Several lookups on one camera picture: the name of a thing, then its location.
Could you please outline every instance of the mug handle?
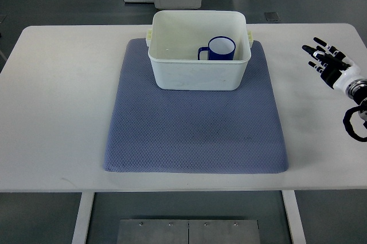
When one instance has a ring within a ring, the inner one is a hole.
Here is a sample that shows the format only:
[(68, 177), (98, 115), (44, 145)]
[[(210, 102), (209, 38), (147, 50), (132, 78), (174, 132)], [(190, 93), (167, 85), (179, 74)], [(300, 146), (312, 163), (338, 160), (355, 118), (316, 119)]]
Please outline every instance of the mug handle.
[(203, 48), (199, 48), (198, 50), (197, 50), (197, 59), (198, 60), (200, 60), (200, 53), (202, 52), (202, 51), (208, 51), (209, 50), (209, 47), (207, 47), (207, 46), (204, 46)]

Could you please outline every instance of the white table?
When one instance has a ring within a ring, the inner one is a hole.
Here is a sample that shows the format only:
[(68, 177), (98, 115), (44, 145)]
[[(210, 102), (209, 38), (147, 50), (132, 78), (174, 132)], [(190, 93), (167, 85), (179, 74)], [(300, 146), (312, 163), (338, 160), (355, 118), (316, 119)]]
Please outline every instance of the white table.
[[(367, 75), (367, 49), (347, 24), (248, 25), (266, 53), (288, 171), (221, 175), (103, 170), (125, 47), (129, 40), (145, 37), (149, 27), (32, 26), (23, 31), (0, 74), (0, 191), (81, 191), (83, 213), (90, 210), (92, 194), (101, 191), (367, 187), (367, 145), (349, 137), (342, 124), (355, 103), (319, 78), (301, 48), (314, 45), (317, 36), (347, 53)], [(294, 203), (294, 197), (288, 201)], [(78, 217), (77, 227), (85, 220)]]

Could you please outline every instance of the black cable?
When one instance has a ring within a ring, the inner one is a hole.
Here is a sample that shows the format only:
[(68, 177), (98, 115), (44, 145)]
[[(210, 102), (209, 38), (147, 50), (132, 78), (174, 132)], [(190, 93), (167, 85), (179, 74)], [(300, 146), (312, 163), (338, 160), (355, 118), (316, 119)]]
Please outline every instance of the black cable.
[(367, 106), (365, 106), (365, 105), (359, 105), (357, 107), (348, 109), (345, 112), (345, 116), (344, 116), (344, 119), (343, 119), (343, 124), (344, 124), (345, 130), (347, 131), (347, 133), (359, 142), (367, 142), (367, 137), (361, 137), (361, 136), (357, 135), (354, 132), (354, 129), (353, 129), (353, 126), (350, 122), (350, 119), (352, 118), (352, 115), (354, 113), (356, 113), (358, 111), (366, 111), (366, 110), (367, 110)]

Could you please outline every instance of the blue mat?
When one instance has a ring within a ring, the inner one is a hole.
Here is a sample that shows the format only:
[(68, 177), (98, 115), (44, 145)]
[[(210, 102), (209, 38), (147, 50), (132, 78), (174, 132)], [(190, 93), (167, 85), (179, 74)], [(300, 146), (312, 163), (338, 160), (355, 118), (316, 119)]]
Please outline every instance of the blue mat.
[(163, 90), (145, 39), (122, 65), (104, 169), (115, 172), (267, 174), (288, 169), (261, 43), (234, 91)]

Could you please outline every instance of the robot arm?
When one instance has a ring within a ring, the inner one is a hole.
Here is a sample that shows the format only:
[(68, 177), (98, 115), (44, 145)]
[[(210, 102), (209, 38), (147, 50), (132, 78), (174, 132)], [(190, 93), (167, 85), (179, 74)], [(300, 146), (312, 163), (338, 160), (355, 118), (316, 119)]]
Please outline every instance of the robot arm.
[(309, 62), (309, 65), (320, 73), (321, 79), (329, 87), (342, 91), (357, 103), (357, 107), (345, 113), (343, 123), (351, 137), (367, 142), (367, 137), (358, 136), (350, 123), (352, 115), (358, 112), (360, 118), (365, 121), (364, 127), (367, 129), (367, 79), (360, 75), (361, 69), (344, 53), (317, 37), (314, 41), (319, 44), (316, 48), (302, 46), (303, 50), (317, 60), (318, 64)]

